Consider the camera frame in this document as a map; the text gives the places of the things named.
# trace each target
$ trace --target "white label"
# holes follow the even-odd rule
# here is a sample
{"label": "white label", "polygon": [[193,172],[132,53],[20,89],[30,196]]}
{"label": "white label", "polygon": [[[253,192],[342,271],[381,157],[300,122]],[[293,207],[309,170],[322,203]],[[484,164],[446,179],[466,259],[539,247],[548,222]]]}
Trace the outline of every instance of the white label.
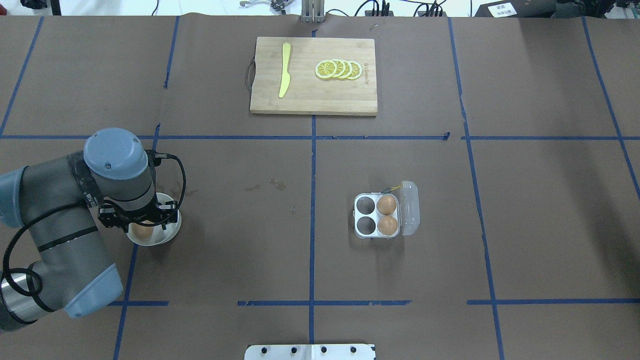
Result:
{"label": "white label", "polygon": [[487,6],[487,8],[489,9],[493,17],[505,17],[517,14],[511,3]]}

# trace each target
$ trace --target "egg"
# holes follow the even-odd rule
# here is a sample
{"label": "egg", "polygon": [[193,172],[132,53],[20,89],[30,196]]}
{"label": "egg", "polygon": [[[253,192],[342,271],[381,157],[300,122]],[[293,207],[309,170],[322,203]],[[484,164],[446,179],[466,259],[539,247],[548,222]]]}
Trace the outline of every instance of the egg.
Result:
{"label": "egg", "polygon": [[[146,224],[152,224],[152,222],[149,221],[144,221],[144,223]],[[138,224],[134,224],[131,223],[131,225],[129,226],[129,230],[131,230],[133,232],[133,235],[135,235],[135,237],[137,237],[138,239],[146,239],[151,237],[151,234],[154,233],[154,227],[152,226],[141,226]]]}
{"label": "egg", "polygon": [[392,216],[385,216],[378,221],[378,231],[384,235],[393,235],[398,230],[398,221]]}
{"label": "egg", "polygon": [[382,215],[391,215],[396,210],[396,199],[391,195],[385,195],[378,199],[378,211]]}

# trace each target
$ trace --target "cutting board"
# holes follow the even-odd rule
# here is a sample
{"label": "cutting board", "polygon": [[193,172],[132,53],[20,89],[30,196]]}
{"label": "cutting board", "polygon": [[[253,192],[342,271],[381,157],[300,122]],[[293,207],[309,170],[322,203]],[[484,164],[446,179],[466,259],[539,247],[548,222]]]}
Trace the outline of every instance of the cutting board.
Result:
{"label": "cutting board", "polygon": [[[279,98],[282,44],[286,42],[291,44],[291,83]],[[334,58],[357,61],[363,67],[362,75],[356,80],[319,79],[316,65]],[[259,37],[250,109],[261,114],[377,115],[374,40]]]}

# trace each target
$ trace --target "egg carton lid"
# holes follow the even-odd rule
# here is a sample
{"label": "egg carton lid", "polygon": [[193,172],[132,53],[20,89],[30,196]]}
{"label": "egg carton lid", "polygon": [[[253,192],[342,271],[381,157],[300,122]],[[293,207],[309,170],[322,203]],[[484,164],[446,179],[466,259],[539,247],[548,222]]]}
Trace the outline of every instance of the egg carton lid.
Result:
{"label": "egg carton lid", "polygon": [[413,235],[420,225],[420,200],[418,187],[413,181],[403,180],[402,187],[398,189],[400,201],[400,219],[402,235]]}

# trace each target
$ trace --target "knife blade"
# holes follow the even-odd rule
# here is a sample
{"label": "knife blade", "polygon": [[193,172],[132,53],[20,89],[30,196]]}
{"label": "knife blade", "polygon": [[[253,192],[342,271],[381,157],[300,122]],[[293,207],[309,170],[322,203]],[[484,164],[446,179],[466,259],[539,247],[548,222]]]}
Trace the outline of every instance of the knife blade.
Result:
{"label": "knife blade", "polygon": [[291,75],[287,69],[289,68],[289,57],[291,55],[291,44],[286,42],[282,44],[282,78],[280,79],[280,94],[279,98],[283,98],[284,94],[289,89],[289,83],[291,82]]}

